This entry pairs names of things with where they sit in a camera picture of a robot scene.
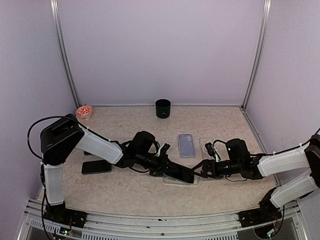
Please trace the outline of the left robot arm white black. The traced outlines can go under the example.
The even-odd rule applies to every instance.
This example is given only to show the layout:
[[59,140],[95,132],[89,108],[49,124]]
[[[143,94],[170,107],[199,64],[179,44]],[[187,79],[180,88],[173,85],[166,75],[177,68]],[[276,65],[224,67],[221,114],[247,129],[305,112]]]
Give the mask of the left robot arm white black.
[[139,165],[154,177],[165,175],[194,183],[193,171],[172,162],[167,155],[169,145],[160,146],[147,131],[139,131],[132,140],[120,143],[99,135],[80,123],[75,115],[67,114],[57,117],[57,121],[41,131],[40,143],[45,200],[50,214],[61,223],[70,218],[63,195],[63,165],[74,150],[100,157],[118,168]]

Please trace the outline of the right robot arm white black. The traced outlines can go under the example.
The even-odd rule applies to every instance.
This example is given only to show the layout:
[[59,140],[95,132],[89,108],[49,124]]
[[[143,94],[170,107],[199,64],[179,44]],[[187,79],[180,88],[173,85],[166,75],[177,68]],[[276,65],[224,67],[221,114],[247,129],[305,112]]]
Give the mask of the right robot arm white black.
[[205,159],[193,167],[195,175],[203,178],[222,178],[240,174],[248,180],[260,180],[274,174],[305,169],[305,172],[286,184],[269,190],[259,202],[256,218],[266,222],[285,204],[305,197],[320,188],[320,136],[296,147],[274,153],[251,154],[246,142],[239,138],[225,142],[228,160]]

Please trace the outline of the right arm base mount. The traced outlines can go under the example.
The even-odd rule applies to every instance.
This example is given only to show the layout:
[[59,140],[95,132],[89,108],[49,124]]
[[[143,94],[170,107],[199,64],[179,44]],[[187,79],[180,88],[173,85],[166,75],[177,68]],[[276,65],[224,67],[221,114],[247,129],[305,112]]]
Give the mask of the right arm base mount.
[[272,213],[263,213],[260,208],[241,211],[238,213],[240,224],[242,228],[260,225],[275,221],[282,218],[282,213],[275,210]]

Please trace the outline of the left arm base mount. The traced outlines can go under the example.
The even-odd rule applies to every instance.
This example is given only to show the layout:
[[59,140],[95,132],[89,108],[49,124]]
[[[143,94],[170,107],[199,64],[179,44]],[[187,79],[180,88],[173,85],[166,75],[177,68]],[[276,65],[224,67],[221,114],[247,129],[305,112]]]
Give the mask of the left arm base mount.
[[88,214],[84,211],[78,211],[66,208],[63,211],[51,213],[48,210],[44,212],[44,219],[54,223],[76,227],[83,229],[86,223]]

